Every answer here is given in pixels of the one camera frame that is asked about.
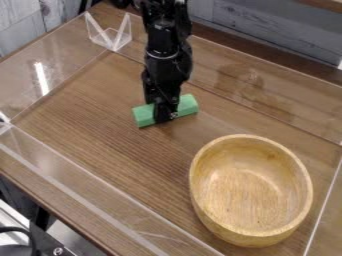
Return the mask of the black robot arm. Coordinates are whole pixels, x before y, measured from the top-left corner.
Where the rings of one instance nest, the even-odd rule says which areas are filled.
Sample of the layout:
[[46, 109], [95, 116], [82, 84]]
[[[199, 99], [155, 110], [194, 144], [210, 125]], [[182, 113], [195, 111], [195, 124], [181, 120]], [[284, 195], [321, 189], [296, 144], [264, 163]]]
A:
[[141, 12], [147, 33], [142, 72], [145, 100], [153, 105], [153, 120], [165, 123], [178, 115], [182, 84], [190, 79], [193, 72], [189, 0], [110, 2], [119, 9], [133, 6]]

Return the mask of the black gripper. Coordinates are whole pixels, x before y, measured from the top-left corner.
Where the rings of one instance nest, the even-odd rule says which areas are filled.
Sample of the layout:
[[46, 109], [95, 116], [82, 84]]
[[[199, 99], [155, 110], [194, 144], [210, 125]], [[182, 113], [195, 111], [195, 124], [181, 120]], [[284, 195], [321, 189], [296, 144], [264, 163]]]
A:
[[157, 47], [149, 45], [145, 54], [142, 73], [145, 100], [154, 103], [154, 120], [165, 123], [178, 117], [181, 87], [193, 72], [193, 49], [182, 43], [175, 51], [162, 54]]

